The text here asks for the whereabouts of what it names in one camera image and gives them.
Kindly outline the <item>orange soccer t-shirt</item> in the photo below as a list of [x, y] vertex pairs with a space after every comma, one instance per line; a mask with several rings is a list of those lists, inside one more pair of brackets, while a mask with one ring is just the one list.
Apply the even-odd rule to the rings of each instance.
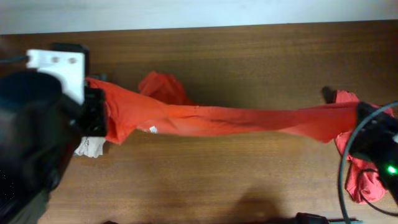
[[355, 94], [338, 90], [333, 103], [299, 110], [200, 106], [187, 97], [174, 76], [159, 72], [150, 72], [138, 92], [94, 78], [87, 82], [105, 92], [106, 140], [115, 144], [122, 144], [135, 129], [181, 136], [277, 131], [329, 142], [354, 128], [359, 103]]

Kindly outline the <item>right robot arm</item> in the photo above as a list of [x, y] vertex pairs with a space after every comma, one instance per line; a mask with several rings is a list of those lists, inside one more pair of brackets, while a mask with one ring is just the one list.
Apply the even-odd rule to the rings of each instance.
[[394, 101], [380, 108], [373, 107], [365, 102], [346, 102], [327, 104], [323, 112], [331, 111], [338, 121], [347, 127], [340, 127], [338, 134], [350, 132], [349, 139], [343, 147], [340, 164], [338, 166], [337, 191], [338, 201], [344, 223], [350, 223], [343, 196], [345, 183], [344, 171], [349, 156], [361, 161], [370, 162], [374, 169], [361, 169], [358, 179], [366, 172], [378, 174], [381, 185], [390, 191], [394, 200], [397, 200], [397, 119], [386, 113], [397, 106]]

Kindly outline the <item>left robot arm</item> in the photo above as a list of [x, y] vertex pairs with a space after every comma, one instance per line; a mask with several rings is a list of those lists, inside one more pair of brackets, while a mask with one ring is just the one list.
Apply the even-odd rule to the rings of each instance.
[[83, 45], [1, 60], [18, 62], [26, 68], [1, 78], [1, 222], [37, 223], [76, 149], [107, 135], [105, 93], [86, 81]]

